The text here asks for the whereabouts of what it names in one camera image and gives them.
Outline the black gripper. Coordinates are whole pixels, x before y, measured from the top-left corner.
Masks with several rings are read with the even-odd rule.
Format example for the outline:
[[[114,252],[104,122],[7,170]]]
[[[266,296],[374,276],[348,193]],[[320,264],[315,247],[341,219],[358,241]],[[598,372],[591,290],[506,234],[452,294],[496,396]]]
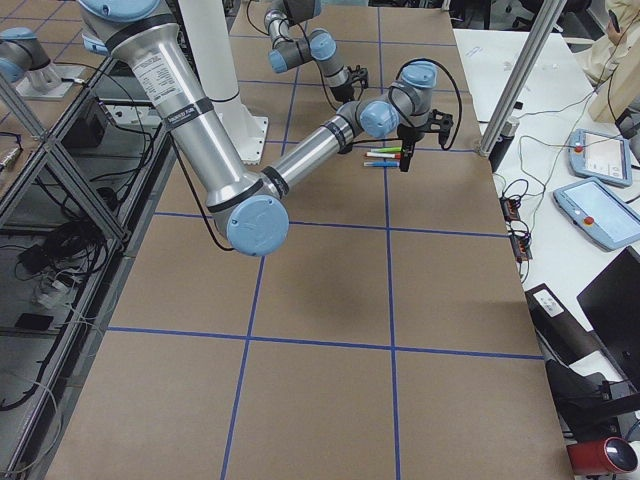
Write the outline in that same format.
[[[348,103],[360,98],[368,88],[368,69],[360,65],[344,66],[330,76],[330,91],[334,99],[341,103]]]
[[[436,134],[438,144],[445,146],[449,140],[453,127],[453,115],[432,109],[421,125],[407,126],[400,124],[397,127],[397,136],[403,141],[399,150],[399,170],[407,172],[414,155],[415,143],[426,134]]]

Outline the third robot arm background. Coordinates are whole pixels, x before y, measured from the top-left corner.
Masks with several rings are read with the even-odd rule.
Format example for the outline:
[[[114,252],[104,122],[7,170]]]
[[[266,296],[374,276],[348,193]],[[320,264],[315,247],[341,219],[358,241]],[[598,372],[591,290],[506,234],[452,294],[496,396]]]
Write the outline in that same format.
[[[1,32],[1,76],[30,100],[62,99],[71,88],[37,35],[27,27]]]

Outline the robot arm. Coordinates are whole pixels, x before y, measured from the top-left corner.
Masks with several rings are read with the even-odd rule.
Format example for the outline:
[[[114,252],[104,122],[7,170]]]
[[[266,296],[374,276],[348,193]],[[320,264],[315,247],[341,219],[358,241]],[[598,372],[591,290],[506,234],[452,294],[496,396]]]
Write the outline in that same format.
[[[321,10],[320,1],[273,1],[264,15],[264,27],[272,44],[268,59],[275,73],[314,62],[324,87],[329,88],[337,102],[345,104],[356,99],[355,85],[359,86],[360,93],[369,87],[368,70],[360,65],[348,66],[326,29],[303,33],[300,39],[290,34],[291,27],[301,27]]]
[[[277,250],[289,230],[282,198],[330,157],[349,151],[361,133],[376,139],[396,133],[403,172],[425,134],[437,134],[444,150],[457,136],[461,118],[431,106],[440,64],[413,59],[385,94],[344,103],[274,165],[251,172],[179,48],[179,27],[165,2],[84,1],[81,7],[89,32],[131,68],[205,187],[216,228],[239,253],[265,256]]]

